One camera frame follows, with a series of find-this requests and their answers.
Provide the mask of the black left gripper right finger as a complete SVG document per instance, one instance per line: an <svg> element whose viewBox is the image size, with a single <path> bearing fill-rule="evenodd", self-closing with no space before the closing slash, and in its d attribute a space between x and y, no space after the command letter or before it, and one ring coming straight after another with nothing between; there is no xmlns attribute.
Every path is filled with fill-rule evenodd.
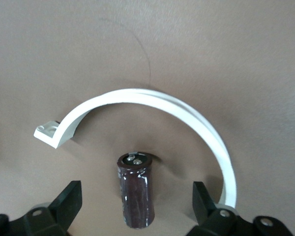
<svg viewBox="0 0 295 236"><path fill-rule="evenodd" d="M274 217L257 216L248 222L233 209L216 206L203 182L193 182L192 207L198 224L188 236L293 236Z"/></svg>

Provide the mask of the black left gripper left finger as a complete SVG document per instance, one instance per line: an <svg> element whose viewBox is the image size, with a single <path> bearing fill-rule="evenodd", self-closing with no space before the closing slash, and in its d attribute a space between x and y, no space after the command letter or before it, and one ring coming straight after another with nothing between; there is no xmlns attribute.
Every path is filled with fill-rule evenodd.
<svg viewBox="0 0 295 236"><path fill-rule="evenodd" d="M13 221L0 214L0 236L68 236L81 207L82 184L71 181L48 206L33 208Z"/></svg>

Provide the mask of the long dark brown capacitor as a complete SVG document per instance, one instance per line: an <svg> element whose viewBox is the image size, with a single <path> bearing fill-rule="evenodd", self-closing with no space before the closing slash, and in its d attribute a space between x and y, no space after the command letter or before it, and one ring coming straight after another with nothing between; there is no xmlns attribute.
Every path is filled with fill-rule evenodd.
<svg viewBox="0 0 295 236"><path fill-rule="evenodd" d="M130 152L117 161L123 217L133 229L148 227L154 220L152 154Z"/></svg>

